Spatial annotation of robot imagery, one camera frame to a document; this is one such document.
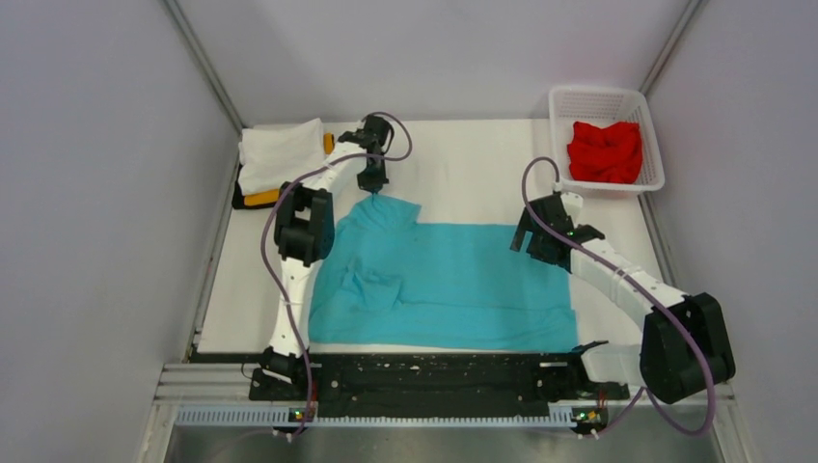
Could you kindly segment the turquoise t-shirt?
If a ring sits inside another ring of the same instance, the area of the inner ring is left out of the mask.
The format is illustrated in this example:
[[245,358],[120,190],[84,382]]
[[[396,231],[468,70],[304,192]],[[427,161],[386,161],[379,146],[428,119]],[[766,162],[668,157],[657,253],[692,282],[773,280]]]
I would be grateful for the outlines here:
[[338,222],[315,280],[312,341],[556,353],[577,346],[564,270],[513,251],[511,225],[423,223],[421,210],[378,195]]

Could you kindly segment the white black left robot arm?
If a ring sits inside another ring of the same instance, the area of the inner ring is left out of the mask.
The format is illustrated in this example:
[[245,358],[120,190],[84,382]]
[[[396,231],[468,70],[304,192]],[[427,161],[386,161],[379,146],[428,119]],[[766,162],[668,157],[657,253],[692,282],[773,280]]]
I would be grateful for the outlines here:
[[286,181],[262,229],[261,259],[279,290],[276,321],[259,360],[259,388],[286,398],[314,398],[309,354],[309,309],[318,270],[335,240],[335,197],[350,181],[375,194],[389,180],[395,128],[385,112],[364,116],[343,132],[325,160]]

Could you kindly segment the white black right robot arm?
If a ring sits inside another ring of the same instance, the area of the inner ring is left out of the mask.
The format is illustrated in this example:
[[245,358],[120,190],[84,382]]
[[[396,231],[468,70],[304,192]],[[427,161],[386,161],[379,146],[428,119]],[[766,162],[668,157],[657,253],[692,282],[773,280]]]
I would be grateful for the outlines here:
[[581,196],[560,192],[526,203],[510,248],[594,287],[636,324],[641,341],[577,348],[581,361],[565,372],[568,390],[591,397],[604,383],[626,384],[673,404],[732,379],[736,364],[718,300],[661,282],[601,231],[575,224],[582,205]]

